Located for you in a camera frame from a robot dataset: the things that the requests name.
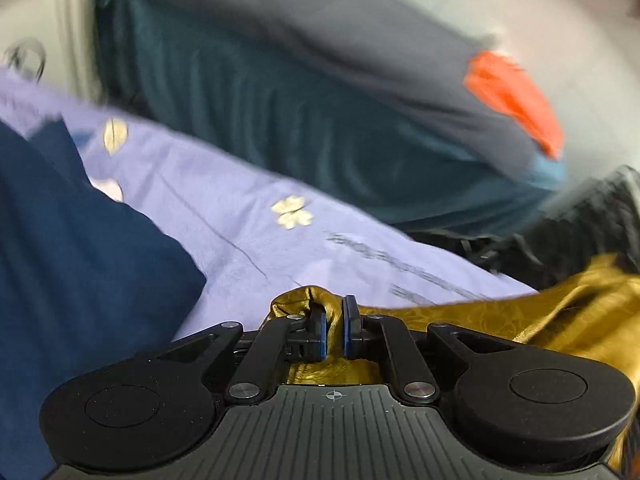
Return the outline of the grey cloth cover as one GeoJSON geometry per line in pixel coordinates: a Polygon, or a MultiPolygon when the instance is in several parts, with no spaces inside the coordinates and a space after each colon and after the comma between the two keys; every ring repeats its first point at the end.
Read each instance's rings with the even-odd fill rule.
{"type": "Polygon", "coordinates": [[[163,1],[288,51],[461,143],[513,180],[536,154],[513,119],[465,89],[480,47],[406,0],[163,1]]]}

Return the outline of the black quilted jacket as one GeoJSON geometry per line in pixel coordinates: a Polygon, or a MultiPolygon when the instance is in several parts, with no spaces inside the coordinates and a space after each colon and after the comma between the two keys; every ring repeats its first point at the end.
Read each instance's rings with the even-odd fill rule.
{"type": "Polygon", "coordinates": [[[618,268],[637,274],[639,171],[620,166],[602,180],[591,180],[567,205],[503,238],[434,231],[411,237],[537,290],[585,271],[598,255],[612,255],[618,268]]]}

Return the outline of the orange cloth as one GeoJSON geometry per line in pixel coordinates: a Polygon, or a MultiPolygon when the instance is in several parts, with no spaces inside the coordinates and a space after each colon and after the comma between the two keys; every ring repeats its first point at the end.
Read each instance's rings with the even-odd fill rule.
{"type": "Polygon", "coordinates": [[[480,51],[469,62],[463,84],[480,102],[515,122],[547,157],[562,158],[565,138],[560,122],[521,66],[497,52],[480,51]]]}

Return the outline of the teal blue drape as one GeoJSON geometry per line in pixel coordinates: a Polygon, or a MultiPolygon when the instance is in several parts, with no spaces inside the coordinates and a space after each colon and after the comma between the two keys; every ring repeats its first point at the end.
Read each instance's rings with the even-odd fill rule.
{"type": "Polygon", "coordinates": [[[510,178],[273,47],[156,0],[96,0],[111,100],[408,233],[506,235],[562,185],[535,154],[510,178]]]}

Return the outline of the gold satin garment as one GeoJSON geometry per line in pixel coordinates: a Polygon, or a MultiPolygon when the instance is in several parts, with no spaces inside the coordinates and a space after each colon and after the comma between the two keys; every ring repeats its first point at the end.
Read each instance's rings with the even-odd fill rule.
{"type": "Polygon", "coordinates": [[[623,479],[639,411],[639,280],[600,257],[533,296],[361,315],[400,318],[439,388],[400,402],[378,364],[343,353],[342,300],[285,292],[268,321],[326,311],[328,355],[292,364],[295,387],[336,387],[340,402],[294,396],[278,435],[280,479],[623,479]]]}

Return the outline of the purple floral bed sheet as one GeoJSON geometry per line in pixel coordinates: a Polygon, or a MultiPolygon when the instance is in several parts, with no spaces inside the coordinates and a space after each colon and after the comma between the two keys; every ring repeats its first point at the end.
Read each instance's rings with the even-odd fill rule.
{"type": "Polygon", "coordinates": [[[254,330],[274,298],[300,286],[387,309],[529,293],[303,183],[10,72],[1,75],[1,118],[23,136],[62,120],[90,181],[191,255],[207,283],[183,335],[228,320],[254,330]]]}

